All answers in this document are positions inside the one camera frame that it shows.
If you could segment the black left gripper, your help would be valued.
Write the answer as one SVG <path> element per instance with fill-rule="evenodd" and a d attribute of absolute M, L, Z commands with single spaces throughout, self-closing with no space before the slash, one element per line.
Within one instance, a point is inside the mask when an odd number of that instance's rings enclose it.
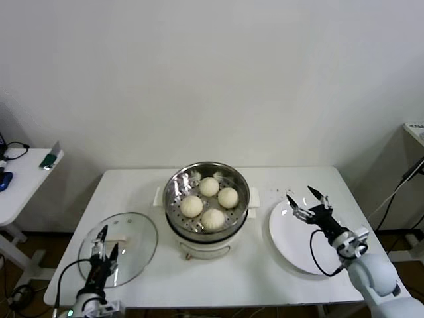
<path fill-rule="evenodd" d="M 117 267 L 119 244 L 115 243 L 108 258 L 105 258 L 105 238 L 108 225 L 105 225 L 91 242 L 91 270 L 85 283 L 85 289 L 89 293 L 104 293 L 107 278 Z"/>

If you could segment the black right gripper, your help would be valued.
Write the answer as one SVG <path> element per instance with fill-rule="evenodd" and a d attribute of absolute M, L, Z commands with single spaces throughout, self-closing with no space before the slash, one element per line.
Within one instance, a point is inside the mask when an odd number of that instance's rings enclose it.
<path fill-rule="evenodd" d="M 292 197 L 286 195 L 293 215 L 301 221 L 307 221 L 308 224 L 317 225 L 324 232 L 328 241 L 334 241 L 341 234 L 348 232 L 346 227 L 341 226 L 333 218 L 333 209 L 329 197 L 310 185 L 307 188 L 321 204 L 306 210 L 300 207 Z"/>

